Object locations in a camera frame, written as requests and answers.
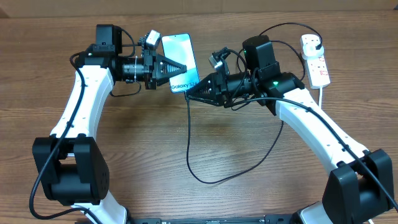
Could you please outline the Samsung Galaxy smartphone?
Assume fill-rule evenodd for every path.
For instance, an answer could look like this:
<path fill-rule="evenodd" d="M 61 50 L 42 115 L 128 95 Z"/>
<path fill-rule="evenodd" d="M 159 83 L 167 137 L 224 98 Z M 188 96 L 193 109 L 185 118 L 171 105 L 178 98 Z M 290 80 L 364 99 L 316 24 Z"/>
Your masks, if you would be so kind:
<path fill-rule="evenodd" d="M 190 34 L 163 36 L 162 46 L 167 58 L 185 65 L 187 68 L 185 73 L 170 78 L 170 91 L 172 93 L 185 92 L 200 82 Z"/>

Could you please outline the white power strip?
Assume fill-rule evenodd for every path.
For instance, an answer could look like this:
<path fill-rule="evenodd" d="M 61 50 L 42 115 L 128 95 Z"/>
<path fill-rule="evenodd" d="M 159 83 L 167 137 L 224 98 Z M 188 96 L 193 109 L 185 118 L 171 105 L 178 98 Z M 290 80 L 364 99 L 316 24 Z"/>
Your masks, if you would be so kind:
<path fill-rule="evenodd" d="M 320 45 L 319 36 L 315 34 L 304 34 L 300 38 L 301 47 L 302 44 L 307 44 L 311 42 Z M 330 77 L 324 54 L 319 58 L 304 60 L 304 62 L 306 71 L 308 73 L 310 87 L 312 89 L 324 88 L 330 84 Z"/>

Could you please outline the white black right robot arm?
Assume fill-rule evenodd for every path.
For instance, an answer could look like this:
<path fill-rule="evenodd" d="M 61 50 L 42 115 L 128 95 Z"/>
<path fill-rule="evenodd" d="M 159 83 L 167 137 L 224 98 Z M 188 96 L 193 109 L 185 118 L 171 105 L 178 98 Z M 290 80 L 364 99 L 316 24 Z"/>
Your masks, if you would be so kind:
<path fill-rule="evenodd" d="M 323 197 L 289 215 L 287 223 L 364 223 L 397 208 L 391 158 L 347 135 L 314 102 L 299 77 L 282 72 L 267 36 L 243 42 L 243 73 L 230 74 L 229 54 L 227 48 L 214 52 L 210 63 L 215 71 L 185 97 L 225 108 L 255 101 L 287 123 L 314 152 L 328 174 Z"/>

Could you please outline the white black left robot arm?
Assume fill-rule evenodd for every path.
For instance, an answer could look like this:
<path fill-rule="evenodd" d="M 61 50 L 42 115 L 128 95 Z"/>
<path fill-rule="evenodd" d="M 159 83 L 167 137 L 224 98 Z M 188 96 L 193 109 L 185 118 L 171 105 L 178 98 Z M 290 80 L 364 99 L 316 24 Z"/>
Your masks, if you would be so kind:
<path fill-rule="evenodd" d="M 68 103 L 50 135 L 32 146 L 38 176 L 49 200 L 79 211 L 92 223 L 131 223 L 129 210 L 109 189 L 109 168 L 96 143 L 104 103 L 116 82 L 137 83 L 154 90 L 187 71 L 184 64 L 157 53 L 160 34 L 154 30 L 139 40 L 140 55 L 123 54 L 126 31 L 112 24 L 96 26 L 96 40 L 73 54 L 75 83 Z"/>

